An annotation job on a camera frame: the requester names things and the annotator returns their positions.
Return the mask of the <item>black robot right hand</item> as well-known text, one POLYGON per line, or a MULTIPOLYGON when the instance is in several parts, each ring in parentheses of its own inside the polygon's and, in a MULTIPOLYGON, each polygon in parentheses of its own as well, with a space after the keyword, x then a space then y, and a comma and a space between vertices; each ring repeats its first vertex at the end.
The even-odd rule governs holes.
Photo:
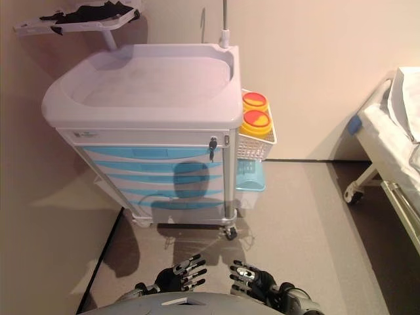
POLYGON ((271 289, 276 286, 269 272, 239 260, 234 260, 230 266, 230 279, 233 280, 232 294, 238 293, 263 303, 267 302, 271 289))

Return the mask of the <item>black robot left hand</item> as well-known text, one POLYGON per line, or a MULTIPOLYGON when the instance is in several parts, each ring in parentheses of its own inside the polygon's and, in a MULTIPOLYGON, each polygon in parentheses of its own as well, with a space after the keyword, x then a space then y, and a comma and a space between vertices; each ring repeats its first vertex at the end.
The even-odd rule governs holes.
POLYGON ((158 293, 193 291, 203 285, 203 276, 207 273, 205 259, 194 255, 170 268, 163 269, 154 282, 158 293))

